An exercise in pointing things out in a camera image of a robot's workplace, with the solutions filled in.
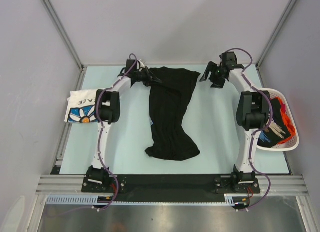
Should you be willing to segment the aluminium frame rail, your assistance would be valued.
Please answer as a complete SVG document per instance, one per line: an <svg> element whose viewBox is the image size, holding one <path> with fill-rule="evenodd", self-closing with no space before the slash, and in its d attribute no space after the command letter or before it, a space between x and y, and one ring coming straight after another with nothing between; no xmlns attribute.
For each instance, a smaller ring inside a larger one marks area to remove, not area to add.
<svg viewBox="0 0 320 232"><path fill-rule="evenodd" d="M43 175L35 193L37 195L80 194L84 175ZM270 175L269 196L308 196L309 192L301 175Z"/></svg>

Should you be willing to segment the black printed t-shirt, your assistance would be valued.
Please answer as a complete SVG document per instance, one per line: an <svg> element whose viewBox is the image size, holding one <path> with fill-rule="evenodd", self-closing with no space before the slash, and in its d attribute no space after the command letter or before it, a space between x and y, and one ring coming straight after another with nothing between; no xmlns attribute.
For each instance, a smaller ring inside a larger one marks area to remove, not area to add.
<svg viewBox="0 0 320 232"><path fill-rule="evenodd" d="M291 136L291 133L284 122L280 100L276 97L271 99L270 102L273 109L272 122L266 130L261 132L257 143L263 148L272 148Z"/></svg>

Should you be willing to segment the white folded printed t-shirt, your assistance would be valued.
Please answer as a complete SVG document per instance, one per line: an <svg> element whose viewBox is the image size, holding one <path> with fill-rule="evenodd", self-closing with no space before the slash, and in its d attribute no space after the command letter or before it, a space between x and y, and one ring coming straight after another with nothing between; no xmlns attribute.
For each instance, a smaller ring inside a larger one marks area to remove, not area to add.
<svg viewBox="0 0 320 232"><path fill-rule="evenodd" d="M71 91L67 99L65 123L88 124L97 122L96 97L97 89Z"/></svg>

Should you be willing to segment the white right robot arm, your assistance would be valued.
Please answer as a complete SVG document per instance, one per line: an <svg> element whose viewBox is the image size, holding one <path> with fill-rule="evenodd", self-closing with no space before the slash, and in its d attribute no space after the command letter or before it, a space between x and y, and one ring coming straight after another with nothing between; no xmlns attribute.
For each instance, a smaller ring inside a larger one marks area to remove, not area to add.
<svg viewBox="0 0 320 232"><path fill-rule="evenodd" d="M229 185L235 192L242 193L255 183L256 175L261 174L255 168L255 155L261 132L271 125L273 108L270 92L257 87L245 74L253 63L249 52L232 48L219 58L219 64L212 61L208 63L199 81L209 80L215 89L222 89L229 82L239 93L235 120L239 126L240 148Z"/></svg>

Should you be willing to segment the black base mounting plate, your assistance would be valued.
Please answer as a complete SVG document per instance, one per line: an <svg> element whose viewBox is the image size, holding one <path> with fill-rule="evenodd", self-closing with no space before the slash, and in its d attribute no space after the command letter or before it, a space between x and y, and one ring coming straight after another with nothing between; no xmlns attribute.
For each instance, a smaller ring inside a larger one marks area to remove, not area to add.
<svg viewBox="0 0 320 232"><path fill-rule="evenodd" d="M119 174L116 202L218 203L225 194L260 195L258 179L236 184L226 174Z"/></svg>

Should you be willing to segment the white plastic laundry basket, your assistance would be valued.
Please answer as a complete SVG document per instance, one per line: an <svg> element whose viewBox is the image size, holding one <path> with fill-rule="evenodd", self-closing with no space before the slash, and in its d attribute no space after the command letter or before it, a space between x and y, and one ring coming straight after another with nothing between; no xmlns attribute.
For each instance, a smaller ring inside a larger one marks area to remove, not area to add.
<svg viewBox="0 0 320 232"><path fill-rule="evenodd" d="M299 138L299 134L298 134L298 130L297 130L297 127L296 127L296 123L295 123L295 120L294 120L294 117L292 115L292 112L291 112L291 109L290 109L290 106L288 104L288 101L287 99L285 98L285 96L279 92L278 90L275 90L275 89L271 89L271 88L266 88L265 89L266 91L269 92L269 97L270 97L270 100L276 98L276 97L280 97L283 102L288 106L288 116L292 119L292 123L296 129L296 135L288 142L284 143L284 144L277 144L271 148L266 148L266 147L261 147L259 145L257 145L257 148L260 149L260 150L263 150L263 151L272 151L272 152L280 152L280 151L283 151L283 152L288 152L288 151L292 151L294 149L296 149L300 143L300 138Z"/></svg>

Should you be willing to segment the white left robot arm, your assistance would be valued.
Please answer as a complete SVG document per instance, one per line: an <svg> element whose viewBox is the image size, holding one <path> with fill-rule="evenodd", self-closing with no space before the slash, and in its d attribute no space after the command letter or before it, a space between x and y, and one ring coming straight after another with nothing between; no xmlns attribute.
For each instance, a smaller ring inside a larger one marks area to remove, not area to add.
<svg viewBox="0 0 320 232"><path fill-rule="evenodd" d="M149 86L152 82L161 83L162 81L150 71L142 60L129 58L113 85L96 92L94 109L97 118L98 138L96 151L86 172L86 178L87 183L93 184L100 192L107 191L110 185L116 182L115 176L107 166L106 153L112 126L120 119L121 95L139 82Z"/></svg>

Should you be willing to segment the magenta t-shirt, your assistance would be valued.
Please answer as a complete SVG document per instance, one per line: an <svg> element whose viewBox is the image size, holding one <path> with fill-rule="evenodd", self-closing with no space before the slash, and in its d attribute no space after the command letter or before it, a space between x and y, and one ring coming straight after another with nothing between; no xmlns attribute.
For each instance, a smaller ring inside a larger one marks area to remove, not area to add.
<svg viewBox="0 0 320 232"><path fill-rule="evenodd" d="M285 103L282 103L281 104L281 112L283 114L286 114L287 113L287 105Z"/></svg>

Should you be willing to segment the orange t-shirt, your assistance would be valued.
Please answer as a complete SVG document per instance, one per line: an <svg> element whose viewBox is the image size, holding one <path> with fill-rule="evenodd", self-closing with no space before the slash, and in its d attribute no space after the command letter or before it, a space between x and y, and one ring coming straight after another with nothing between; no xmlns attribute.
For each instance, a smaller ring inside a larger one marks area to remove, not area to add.
<svg viewBox="0 0 320 232"><path fill-rule="evenodd" d="M276 96L275 98L279 101L280 105L282 103L284 103L280 97ZM293 125L293 120L289 117L289 107L286 106L286 109L287 109L286 114L282 113L281 109L280 109L280 113L281 113L282 121L283 121L284 125L286 126L288 132L290 133L290 136L288 138L285 138L282 141L278 142L277 143L278 145L282 145L282 144L289 142L294 136L297 135L296 128Z"/></svg>

